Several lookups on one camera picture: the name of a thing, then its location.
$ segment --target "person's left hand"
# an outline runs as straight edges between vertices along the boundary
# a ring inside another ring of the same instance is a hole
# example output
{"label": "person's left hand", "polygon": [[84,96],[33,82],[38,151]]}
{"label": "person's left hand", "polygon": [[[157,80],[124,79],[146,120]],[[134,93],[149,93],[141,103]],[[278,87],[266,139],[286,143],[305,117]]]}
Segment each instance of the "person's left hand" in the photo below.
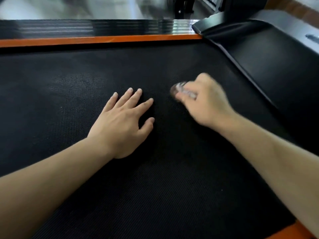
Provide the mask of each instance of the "person's left hand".
{"label": "person's left hand", "polygon": [[116,102],[118,94],[115,92],[87,136],[96,139],[99,151],[112,158],[124,158],[133,153],[153,130],[153,117],[147,119],[141,129],[138,127],[139,118],[151,107],[153,99],[135,107],[142,90],[132,94],[133,89],[129,88]]}

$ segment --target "orange strip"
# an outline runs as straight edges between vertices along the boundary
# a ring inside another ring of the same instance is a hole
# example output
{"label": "orange strip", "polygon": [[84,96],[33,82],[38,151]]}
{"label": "orange strip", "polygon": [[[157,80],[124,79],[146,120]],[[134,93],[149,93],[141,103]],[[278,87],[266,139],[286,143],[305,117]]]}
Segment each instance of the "orange strip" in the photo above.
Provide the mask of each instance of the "orange strip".
{"label": "orange strip", "polygon": [[267,239],[312,239],[315,238],[300,222],[286,227]]}
{"label": "orange strip", "polygon": [[81,38],[49,38],[49,39],[14,39],[0,40],[2,47],[44,46],[61,44],[94,44],[94,43],[120,43],[141,41],[164,41],[164,40],[199,40],[199,34],[169,34],[169,35],[131,35],[131,36],[100,36]]}

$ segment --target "forearm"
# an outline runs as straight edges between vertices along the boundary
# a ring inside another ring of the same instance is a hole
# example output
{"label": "forearm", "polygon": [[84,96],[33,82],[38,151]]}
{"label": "forearm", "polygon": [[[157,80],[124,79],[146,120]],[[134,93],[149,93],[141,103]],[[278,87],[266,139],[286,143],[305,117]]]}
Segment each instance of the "forearm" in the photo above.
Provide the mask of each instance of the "forearm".
{"label": "forearm", "polygon": [[112,156],[82,140],[34,165],[0,178],[0,238],[28,238]]}
{"label": "forearm", "polygon": [[319,237],[319,157],[240,115],[219,132],[253,165],[288,209]]}

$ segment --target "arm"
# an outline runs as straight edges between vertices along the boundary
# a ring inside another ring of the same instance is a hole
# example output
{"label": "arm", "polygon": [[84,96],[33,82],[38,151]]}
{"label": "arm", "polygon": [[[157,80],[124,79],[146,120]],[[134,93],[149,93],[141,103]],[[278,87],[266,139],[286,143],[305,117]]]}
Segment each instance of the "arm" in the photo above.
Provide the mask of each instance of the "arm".
{"label": "arm", "polygon": [[221,86],[207,74],[184,88],[197,93],[196,100],[176,94],[190,115],[230,141],[296,218],[319,237],[319,157],[237,114]]}
{"label": "arm", "polygon": [[153,99],[135,107],[142,91],[111,97],[89,135],[73,146],[0,178],[0,238],[28,238],[80,185],[113,158],[130,155],[153,129],[138,120]]}

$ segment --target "textured rubber mat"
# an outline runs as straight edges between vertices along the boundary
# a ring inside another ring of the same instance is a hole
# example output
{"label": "textured rubber mat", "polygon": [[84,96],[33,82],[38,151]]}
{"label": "textured rubber mat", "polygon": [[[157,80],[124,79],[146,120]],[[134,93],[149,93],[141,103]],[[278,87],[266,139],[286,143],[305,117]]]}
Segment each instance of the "textured rubber mat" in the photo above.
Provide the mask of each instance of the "textured rubber mat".
{"label": "textured rubber mat", "polygon": [[115,91],[142,88],[142,100],[155,101],[141,121],[155,117],[146,142],[97,172],[34,238],[262,239],[294,222],[236,149],[169,94],[173,84],[208,72],[238,112],[290,140],[218,49],[202,42],[94,47],[0,55],[0,175],[85,138]]}

